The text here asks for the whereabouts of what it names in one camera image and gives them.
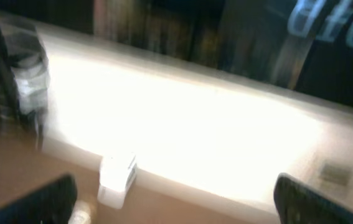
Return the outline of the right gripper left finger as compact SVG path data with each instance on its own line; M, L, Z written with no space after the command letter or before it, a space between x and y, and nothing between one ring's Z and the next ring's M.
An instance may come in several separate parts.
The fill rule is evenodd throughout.
M74 177L64 174L0 207L0 224L67 224L77 196L78 190Z

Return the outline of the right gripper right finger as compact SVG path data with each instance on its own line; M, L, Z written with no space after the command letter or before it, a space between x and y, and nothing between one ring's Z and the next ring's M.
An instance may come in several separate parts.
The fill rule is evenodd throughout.
M280 174L273 200L281 224L353 224L353 212L288 174Z

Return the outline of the white tube with brown cap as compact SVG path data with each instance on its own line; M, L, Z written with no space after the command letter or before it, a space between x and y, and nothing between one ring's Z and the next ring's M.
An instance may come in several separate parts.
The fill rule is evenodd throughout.
M73 207L68 224L93 224L95 215L96 206L94 204L78 200Z

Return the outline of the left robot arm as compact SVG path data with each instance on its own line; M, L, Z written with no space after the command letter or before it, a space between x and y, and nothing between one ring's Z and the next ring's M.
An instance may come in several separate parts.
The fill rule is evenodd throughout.
M48 58L36 26L0 16L0 135L23 131L42 149L49 80Z

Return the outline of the white barcode scanner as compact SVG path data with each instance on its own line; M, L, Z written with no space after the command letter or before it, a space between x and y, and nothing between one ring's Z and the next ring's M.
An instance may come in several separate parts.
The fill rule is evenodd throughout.
M132 152L106 155L101 160L99 173L98 201L108 207L121 209L136 178L136 155Z

